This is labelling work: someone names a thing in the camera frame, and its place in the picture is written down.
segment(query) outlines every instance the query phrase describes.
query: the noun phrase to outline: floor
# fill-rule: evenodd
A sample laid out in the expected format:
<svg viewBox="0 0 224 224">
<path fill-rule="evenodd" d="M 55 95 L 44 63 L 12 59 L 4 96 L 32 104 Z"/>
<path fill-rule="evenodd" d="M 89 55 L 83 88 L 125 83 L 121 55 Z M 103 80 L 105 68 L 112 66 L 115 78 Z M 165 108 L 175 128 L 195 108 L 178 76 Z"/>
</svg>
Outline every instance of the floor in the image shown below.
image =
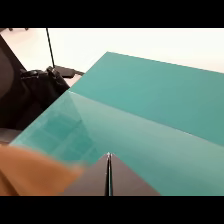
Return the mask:
<svg viewBox="0 0 224 224">
<path fill-rule="evenodd" d="M 224 29 L 49 28 L 55 64 L 83 72 L 107 51 L 224 73 Z M 52 65 L 44 28 L 1 32 L 27 70 Z M 80 76 L 66 79 L 71 86 Z"/>
</svg>

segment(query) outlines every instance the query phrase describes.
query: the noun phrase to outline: black cable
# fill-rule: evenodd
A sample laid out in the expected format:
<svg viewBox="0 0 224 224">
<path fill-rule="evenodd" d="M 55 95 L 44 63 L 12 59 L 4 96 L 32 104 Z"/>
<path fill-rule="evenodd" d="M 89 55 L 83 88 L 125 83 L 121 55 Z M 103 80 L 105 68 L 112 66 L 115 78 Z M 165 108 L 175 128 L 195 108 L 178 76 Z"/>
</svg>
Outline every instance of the black cable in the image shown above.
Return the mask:
<svg viewBox="0 0 224 224">
<path fill-rule="evenodd" d="M 52 49 L 51 49 L 51 41 L 50 41 L 50 36 L 49 36 L 48 28 L 46 28 L 46 31 L 47 31 L 48 44 L 49 44 L 50 52 L 51 52 L 51 60 L 52 60 L 53 68 L 55 68 L 54 58 L 53 58 L 53 52 L 52 52 Z"/>
</svg>

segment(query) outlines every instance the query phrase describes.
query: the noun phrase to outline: glossy teal panel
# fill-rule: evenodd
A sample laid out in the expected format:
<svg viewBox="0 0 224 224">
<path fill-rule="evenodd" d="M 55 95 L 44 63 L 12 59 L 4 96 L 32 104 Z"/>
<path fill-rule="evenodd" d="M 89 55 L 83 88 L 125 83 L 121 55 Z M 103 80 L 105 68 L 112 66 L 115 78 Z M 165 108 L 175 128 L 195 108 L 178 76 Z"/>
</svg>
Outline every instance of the glossy teal panel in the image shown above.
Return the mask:
<svg viewBox="0 0 224 224">
<path fill-rule="evenodd" d="M 108 52 L 70 91 L 224 145 L 224 74 Z"/>
<path fill-rule="evenodd" d="M 223 146 L 69 91 L 12 144 L 90 164 L 111 152 L 162 195 L 224 195 Z"/>
</svg>

